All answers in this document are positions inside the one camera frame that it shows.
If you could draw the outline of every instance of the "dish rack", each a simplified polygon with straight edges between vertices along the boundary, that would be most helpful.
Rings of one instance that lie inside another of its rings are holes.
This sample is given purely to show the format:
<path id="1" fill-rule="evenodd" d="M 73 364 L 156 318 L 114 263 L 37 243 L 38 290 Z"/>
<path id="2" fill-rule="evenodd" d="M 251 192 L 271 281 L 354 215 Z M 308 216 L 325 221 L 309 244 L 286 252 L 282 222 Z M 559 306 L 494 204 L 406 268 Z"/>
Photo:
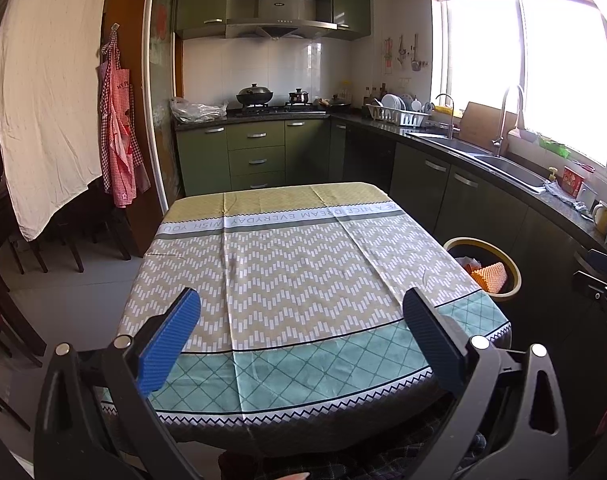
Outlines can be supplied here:
<path id="1" fill-rule="evenodd" d="M 385 121 L 397 126 L 421 126 L 424 118 L 430 114 L 421 112 L 409 112 L 407 110 L 395 110 L 383 106 L 367 105 L 370 115 L 375 121 Z"/>

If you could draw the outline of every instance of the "kitchen sink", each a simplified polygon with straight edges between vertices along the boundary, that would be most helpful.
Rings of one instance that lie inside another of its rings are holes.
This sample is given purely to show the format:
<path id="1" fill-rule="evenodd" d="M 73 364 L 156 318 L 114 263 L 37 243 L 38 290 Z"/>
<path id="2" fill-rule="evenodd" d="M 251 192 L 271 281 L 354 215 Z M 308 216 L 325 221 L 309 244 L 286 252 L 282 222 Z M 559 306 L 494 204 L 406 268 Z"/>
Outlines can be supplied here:
<path id="1" fill-rule="evenodd" d="M 422 137 L 425 140 L 429 140 L 429 142 L 435 142 L 437 144 L 441 144 L 442 146 L 446 146 L 452 150 L 456 150 L 461 153 L 468 153 L 469 155 L 490 155 L 488 150 L 484 150 L 483 148 L 478 148 L 477 146 L 473 146 L 472 144 L 468 144 L 467 142 L 463 142 L 459 139 L 448 139 L 448 137 Z"/>
<path id="2" fill-rule="evenodd" d="M 511 160 L 507 160 L 507 158 L 494 155 L 475 155 L 474 158 L 509 176 L 517 181 L 517 183 L 522 184 L 535 193 L 543 193 L 545 191 L 545 186 L 543 184 L 546 181 L 544 178 L 532 171 L 522 168 Z"/>

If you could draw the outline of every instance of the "white curtain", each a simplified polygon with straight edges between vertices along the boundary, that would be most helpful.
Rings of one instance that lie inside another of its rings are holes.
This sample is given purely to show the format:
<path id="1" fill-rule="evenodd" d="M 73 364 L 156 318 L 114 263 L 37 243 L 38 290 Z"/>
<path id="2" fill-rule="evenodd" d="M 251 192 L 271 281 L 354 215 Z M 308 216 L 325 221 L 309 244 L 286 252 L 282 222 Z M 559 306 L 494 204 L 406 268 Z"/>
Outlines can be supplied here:
<path id="1" fill-rule="evenodd" d="M 0 27 L 0 145 L 23 236 L 101 176 L 104 0 L 10 0 Z"/>

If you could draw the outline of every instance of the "orange sponge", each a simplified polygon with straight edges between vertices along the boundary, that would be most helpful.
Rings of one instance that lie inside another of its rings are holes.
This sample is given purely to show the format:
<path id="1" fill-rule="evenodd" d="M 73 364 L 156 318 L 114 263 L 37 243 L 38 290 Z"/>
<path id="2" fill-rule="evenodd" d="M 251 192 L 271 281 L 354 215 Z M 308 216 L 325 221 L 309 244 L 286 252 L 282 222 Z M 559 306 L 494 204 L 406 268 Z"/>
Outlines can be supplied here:
<path id="1" fill-rule="evenodd" d="M 507 281 L 506 267 L 501 262 L 472 271 L 472 279 L 486 292 L 496 294 Z"/>

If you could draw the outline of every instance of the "plaid fabric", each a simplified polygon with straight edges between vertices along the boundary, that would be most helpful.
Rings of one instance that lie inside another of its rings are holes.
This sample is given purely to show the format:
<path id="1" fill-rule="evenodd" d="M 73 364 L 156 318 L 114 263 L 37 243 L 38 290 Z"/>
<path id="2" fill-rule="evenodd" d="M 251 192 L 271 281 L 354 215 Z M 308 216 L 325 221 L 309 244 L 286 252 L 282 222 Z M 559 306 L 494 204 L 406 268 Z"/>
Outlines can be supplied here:
<path id="1" fill-rule="evenodd" d="M 134 134 L 134 91 L 130 85 L 130 71 L 121 68 L 116 31 L 110 33 L 101 52 L 107 57 L 100 67 L 100 72 L 104 73 L 100 96 L 104 190 L 112 194 L 117 207 L 125 207 L 137 195 L 135 169 L 144 172 L 143 157 Z"/>
<path id="2" fill-rule="evenodd" d="M 402 478 L 426 442 L 437 432 L 452 402 L 451 396 L 442 397 L 407 422 L 339 452 L 265 458 L 257 461 L 227 451 L 219 458 L 222 478 L 274 480 L 301 472 L 309 472 L 309 480 Z M 477 433 L 459 468 L 476 462 L 485 447 L 486 439 Z"/>

